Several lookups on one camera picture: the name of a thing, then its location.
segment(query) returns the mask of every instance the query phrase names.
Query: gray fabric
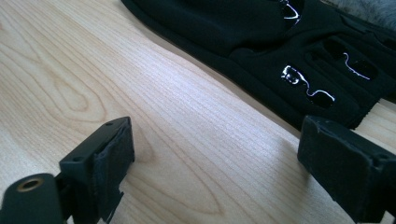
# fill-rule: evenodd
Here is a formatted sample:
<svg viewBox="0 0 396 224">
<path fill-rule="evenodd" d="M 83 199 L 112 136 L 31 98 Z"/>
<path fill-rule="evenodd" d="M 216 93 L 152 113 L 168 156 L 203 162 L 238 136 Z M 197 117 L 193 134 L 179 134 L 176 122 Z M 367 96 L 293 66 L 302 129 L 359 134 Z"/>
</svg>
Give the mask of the gray fabric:
<svg viewBox="0 0 396 224">
<path fill-rule="evenodd" d="M 375 25 L 396 31 L 396 0 L 322 0 Z"/>
</svg>

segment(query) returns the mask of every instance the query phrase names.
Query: wood grain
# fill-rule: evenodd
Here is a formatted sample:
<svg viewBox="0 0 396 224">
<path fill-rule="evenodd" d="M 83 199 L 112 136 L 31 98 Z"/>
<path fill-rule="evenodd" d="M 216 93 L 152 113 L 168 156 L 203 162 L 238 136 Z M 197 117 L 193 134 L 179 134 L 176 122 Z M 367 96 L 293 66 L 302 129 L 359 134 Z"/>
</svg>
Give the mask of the wood grain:
<svg viewBox="0 0 396 224">
<path fill-rule="evenodd" d="M 130 116 L 113 223 L 353 223 L 297 161 L 298 131 L 118 0 L 2 1 L 0 78 L 0 192 Z M 396 152 L 395 123 L 381 102 L 356 132 Z"/>
</svg>

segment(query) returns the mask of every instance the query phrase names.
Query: metal grommet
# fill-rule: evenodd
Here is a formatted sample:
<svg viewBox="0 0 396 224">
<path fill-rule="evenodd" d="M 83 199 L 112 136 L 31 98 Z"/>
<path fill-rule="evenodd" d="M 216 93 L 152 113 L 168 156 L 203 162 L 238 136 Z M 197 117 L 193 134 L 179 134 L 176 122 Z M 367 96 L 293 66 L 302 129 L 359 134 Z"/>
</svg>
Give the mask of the metal grommet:
<svg viewBox="0 0 396 224">
<path fill-rule="evenodd" d="M 44 183 L 43 178 L 30 178 L 28 180 L 23 181 L 23 183 L 19 184 L 17 187 L 18 192 L 27 192 L 33 189 L 40 187 Z"/>
</svg>

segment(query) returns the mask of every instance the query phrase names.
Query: wooden table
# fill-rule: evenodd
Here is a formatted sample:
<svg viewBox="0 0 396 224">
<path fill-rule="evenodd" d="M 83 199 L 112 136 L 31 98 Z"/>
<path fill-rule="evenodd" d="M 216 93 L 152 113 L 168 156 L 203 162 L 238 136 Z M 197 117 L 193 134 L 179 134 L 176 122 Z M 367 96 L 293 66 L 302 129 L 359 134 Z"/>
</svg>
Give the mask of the wooden table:
<svg viewBox="0 0 396 224">
<path fill-rule="evenodd" d="M 1 1 L 0 78 L 0 192 L 130 116 L 113 223 L 353 223 L 297 161 L 297 130 L 119 0 Z M 396 152 L 396 106 L 357 132 Z"/>
</svg>

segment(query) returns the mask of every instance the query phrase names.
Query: black glove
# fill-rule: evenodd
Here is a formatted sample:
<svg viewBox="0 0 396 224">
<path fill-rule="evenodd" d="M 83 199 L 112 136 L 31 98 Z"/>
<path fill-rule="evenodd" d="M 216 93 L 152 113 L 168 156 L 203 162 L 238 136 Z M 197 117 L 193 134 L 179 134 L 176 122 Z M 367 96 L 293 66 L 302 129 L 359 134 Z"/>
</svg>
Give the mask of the black glove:
<svg viewBox="0 0 396 224">
<path fill-rule="evenodd" d="M 396 90 L 396 34 L 319 0 L 122 0 L 136 17 L 300 129 L 359 125 Z"/>
</svg>

